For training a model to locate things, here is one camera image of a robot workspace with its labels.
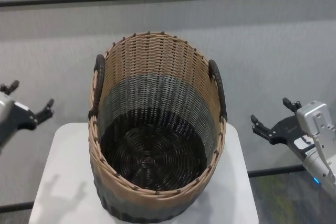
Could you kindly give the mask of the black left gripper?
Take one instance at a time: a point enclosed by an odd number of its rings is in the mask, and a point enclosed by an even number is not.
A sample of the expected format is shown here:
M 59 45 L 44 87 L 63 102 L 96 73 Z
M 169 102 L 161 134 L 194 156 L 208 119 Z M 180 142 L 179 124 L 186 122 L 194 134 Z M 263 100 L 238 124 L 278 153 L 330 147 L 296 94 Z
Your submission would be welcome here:
M 10 95 L 18 86 L 18 80 L 14 80 L 10 85 L 1 83 L 0 92 Z M 13 121 L 16 130 L 34 130 L 37 125 L 44 123 L 53 116 L 53 105 L 54 99 L 50 99 L 42 110 L 34 114 L 27 106 L 14 102 L 10 119 Z

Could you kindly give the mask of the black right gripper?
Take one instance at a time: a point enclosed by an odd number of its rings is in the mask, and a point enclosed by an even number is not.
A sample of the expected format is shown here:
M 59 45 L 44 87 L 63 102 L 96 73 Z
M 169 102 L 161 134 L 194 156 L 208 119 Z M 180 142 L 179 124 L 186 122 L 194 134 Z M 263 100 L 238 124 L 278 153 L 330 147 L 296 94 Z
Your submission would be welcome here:
M 293 113 L 302 108 L 300 101 L 291 102 L 282 99 L 283 105 Z M 285 144 L 297 157 L 307 157 L 307 153 L 315 148 L 315 144 L 307 144 L 303 140 L 305 132 L 301 129 L 295 115 L 279 121 L 272 129 L 265 127 L 253 114 L 250 116 L 254 134 L 266 139 L 272 145 Z

